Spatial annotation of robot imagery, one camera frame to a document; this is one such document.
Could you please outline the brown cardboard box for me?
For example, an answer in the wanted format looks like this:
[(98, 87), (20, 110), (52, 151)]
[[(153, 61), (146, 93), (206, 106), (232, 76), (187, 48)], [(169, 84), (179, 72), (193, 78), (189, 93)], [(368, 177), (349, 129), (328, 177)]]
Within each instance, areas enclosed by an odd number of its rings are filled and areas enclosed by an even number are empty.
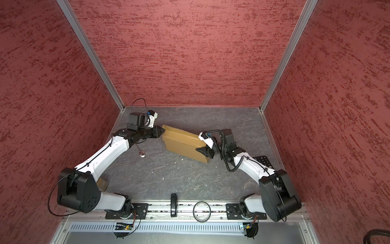
[(202, 163), (209, 162), (209, 158), (196, 151), (197, 148), (206, 146), (198, 135), (167, 125), (163, 125), (162, 128), (165, 129), (162, 139), (167, 150)]

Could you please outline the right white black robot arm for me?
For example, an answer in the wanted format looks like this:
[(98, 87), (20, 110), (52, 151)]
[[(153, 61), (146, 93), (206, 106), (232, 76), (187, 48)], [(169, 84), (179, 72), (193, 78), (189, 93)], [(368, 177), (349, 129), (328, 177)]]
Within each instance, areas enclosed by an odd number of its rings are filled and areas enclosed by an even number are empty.
[(239, 212), (244, 218), (255, 213), (266, 214), (272, 221), (287, 221), (288, 215), (299, 210), (302, 203), (285, 170), (275, 170), (251, 157), (236, 144), (220, 143), (213, 137), (199, 136), (206, 143), (197, 151), (208, 158), (218, 153), (229, 172), (241, 170), (252, 178), (260, 188), (260, 194), (244, 197), (239, 203)]

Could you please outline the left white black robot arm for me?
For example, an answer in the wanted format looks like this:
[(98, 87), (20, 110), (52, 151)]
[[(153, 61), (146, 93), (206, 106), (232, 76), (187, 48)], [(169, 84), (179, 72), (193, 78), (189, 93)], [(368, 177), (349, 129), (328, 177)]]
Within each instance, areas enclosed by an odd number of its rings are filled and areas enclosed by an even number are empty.
[(160, 138), (165, 132), (160, 126), (137, 130), (120, 129), (94, 155), (74, 168), (60, 172), (57, 189), (58, 205), (73, 209), (76, 213), (104, 210), (121, 219), (134, 216), (134, 207), (127, 195), (103, 192), (98, 180), (104, 171), (124, 152), (140, 141)]

